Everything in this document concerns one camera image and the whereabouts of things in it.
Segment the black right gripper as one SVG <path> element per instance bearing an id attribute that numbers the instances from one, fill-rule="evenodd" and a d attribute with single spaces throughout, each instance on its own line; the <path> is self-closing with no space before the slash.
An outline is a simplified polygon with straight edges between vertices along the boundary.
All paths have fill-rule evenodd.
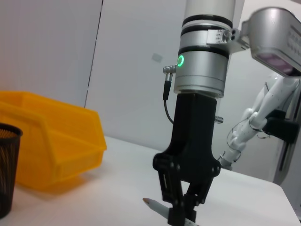
<path id="1" fill-rule="evenodd" d="M 215 111 L 214 98 L 197 93 L 177 96 L 171 142 L 153 160 L 162 200 L 172 204 L 168 223 L 185 223 L 185 217 L 195 222 L 194 208 L 205 203 L 211 178 L 218 175 L 215 168 L 220 164 L 212 154 Z M 190 183 L 185 196 L 181 181 Z"/>

